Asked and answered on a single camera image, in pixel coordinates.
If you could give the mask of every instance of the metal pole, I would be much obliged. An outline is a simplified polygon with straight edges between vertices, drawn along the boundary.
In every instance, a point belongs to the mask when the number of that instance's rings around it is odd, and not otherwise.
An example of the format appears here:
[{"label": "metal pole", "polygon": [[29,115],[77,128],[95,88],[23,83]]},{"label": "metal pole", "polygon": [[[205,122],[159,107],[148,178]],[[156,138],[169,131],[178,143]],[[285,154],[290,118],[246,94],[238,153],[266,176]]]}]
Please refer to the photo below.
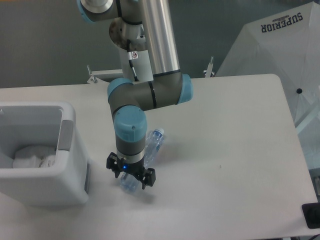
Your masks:
[{"label": "metal pole", "polygon": [[180,70],[168,0],[139,0],[153,75]]}]

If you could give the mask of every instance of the white container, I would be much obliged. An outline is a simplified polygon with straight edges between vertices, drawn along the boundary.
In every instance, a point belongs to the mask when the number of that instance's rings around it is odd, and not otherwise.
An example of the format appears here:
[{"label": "white container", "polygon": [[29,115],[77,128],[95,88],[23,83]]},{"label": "white container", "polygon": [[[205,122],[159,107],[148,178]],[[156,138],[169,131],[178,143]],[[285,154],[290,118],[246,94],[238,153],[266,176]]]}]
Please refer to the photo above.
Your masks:
[{"label": "white container", "polygon": [[[56,146],[50,167],[13,168],[15,152]],[[32,206],[83,204],[88,200],[88,152],[67,102],[0,102],[0,192]]]}]

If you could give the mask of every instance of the white table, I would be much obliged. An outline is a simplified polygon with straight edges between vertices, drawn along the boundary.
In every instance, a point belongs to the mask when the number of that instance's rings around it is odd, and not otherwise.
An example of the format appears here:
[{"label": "white table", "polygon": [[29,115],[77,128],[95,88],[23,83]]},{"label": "white table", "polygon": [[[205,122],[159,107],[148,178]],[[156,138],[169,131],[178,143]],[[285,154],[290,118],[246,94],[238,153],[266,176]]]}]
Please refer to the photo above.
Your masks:
[{"label": "white table", "polygon": [[0,194],[4,240],[251,240],[319,234],[301,205],[317,198],[275,75],[193,79],[191,102],[146,112],[165,143],[156,182],[123,192],[108,83],[0,89],[0,101],[68,101],[92,158],[89,200],[29,207]]}]

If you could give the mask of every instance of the black object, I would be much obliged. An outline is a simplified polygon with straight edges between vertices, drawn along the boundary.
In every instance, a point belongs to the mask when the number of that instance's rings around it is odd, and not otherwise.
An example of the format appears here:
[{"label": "black object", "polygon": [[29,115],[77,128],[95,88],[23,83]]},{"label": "black object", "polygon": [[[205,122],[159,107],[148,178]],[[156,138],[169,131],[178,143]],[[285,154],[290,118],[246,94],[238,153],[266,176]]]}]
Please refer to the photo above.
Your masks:
[{"label": "black object", "polygon": [[320,236],[320,234],[314,235],[313,237],[310,237],[308,240],[314,240],[314,239],[316,239],[316,238],[319,237],[319,236]]},{"label": "black object", "polygon": [[302,211],[308,228],[320,229],[320,203],[303,204]]},{"label": "black object", "polygon": [[114,176],[117,179],[121,172],[128,173],[135,177],[142,183],[142,189],[146,186],[152,187],[156,181],[156,171],[153,168],[145,169],[144,158],[136,163],[127,164],[125,159],[119,159],[118,156],[111,152],[106,159],[106,168],[111,169],[114,172]]}]

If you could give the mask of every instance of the white cloth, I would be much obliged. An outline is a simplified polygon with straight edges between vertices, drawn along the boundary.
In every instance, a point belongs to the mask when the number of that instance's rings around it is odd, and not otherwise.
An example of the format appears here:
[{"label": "white cloth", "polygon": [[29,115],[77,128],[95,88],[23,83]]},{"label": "white cloth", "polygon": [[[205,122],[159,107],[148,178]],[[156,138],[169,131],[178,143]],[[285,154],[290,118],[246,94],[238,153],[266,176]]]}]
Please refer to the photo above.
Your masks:
[{"label": "white cloth", "polygon": [[27,146],[15,153],[14,169],[47,168],[55,164],[56,148],[51,146]]}]

